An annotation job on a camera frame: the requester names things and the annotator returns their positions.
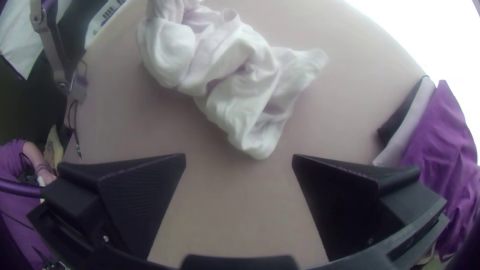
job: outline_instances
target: white wall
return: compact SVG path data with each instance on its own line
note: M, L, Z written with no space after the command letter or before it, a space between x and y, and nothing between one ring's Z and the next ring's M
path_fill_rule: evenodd
M480 146L480 16L472 0L346 0L446 80Z

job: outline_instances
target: person's hand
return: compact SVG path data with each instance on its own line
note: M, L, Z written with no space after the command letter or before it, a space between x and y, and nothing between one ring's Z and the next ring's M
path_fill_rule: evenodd
M53 181L55 181L55 179L57 179L57 177L46 168L39 170L37 176L39 178L41 177L41 179L45 183L45 186L50 185Z

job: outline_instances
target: purple shirt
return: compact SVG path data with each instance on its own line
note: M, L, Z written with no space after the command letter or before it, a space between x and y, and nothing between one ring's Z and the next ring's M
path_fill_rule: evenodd
M20 157L25 142L26 141L24 140L14 140L0 146L1 178L18 182L17 177L28 167L27 162ZM32 227L32 224L30 224L30 221L27 219L27 214L39 204L40 201L38 199L21 197L0 191L0 210L30 227ZM34 270L41 269L44 264L42 259L34 251L33 247L37 248L46 256L50 256L51 253L42 242L38 233L19 224L3 213L0 215L8 231L0 231L0 234L10 234L20 251L23 253L24 258L22 258L21 254L18 255L14 253L9 256L16 257L14 260L27 259Z
M440 257L455 253L479 211L480 167L472 134L446 81L438 83L401 165L420 166L419 181L447 200L449 223L436 248Z

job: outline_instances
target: metal bracket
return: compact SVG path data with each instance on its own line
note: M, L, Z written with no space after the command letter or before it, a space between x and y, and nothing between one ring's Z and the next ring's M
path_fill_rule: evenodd
M58 0L30 0L30 22L33 30L40 35L57 88L64 95L83 103L87 98L87 83L84 77L78 80L80 76L76 71L66 71L68 60L57 27L57 9Z

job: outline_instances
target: beige table surface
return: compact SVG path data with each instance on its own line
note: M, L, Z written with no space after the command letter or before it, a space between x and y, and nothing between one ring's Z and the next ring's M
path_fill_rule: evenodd
M376 128L422 69L384 30L341 0L205 0L232 8L273 46L323 49L324 72L296 101L273 154L253 160L195 107L159 87L136 43L146 1L113 19L84 60L88 97L78 107L84 164L186 153L187 166L149 260L178 267L187 254L292 255L302 267L328 261L291 167L295 153L367 163ZM65 161L78 163L70 143Z

